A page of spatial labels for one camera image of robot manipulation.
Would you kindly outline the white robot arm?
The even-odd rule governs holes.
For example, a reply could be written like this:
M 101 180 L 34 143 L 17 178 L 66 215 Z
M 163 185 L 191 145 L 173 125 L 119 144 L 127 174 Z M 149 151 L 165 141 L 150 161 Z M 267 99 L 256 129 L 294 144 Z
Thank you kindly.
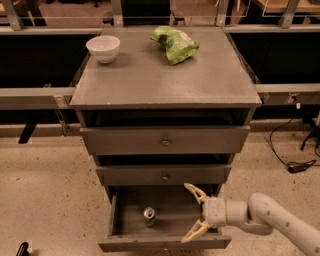
M 271 197 L 253 193 L 247 202 L 209 197 L 191 183 L 184 187 L 201 206 L 201 218 L 181 239 L 191 242 L 211 228 L 235 226 L 246 233 L 269 235 L 276 229 L 306 256 L 320 256 L 320 232 L 297 218 Z

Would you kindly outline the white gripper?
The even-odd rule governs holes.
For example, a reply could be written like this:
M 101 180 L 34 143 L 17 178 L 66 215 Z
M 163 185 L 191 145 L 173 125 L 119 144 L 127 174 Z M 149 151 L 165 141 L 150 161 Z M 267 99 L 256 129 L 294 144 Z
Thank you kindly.
M 224 199 L 208 197 L 204 191 L 191 183 L 185 183 L 184 187 L 193 194 L 199 204 L 203 203 L 202 216 L 204 221 L 198 219 L 186 235 L 182 237 L 182 243 L 193 241 L 205 234 L 209 228 L 218 228 L 226 225 L 226 201 Z

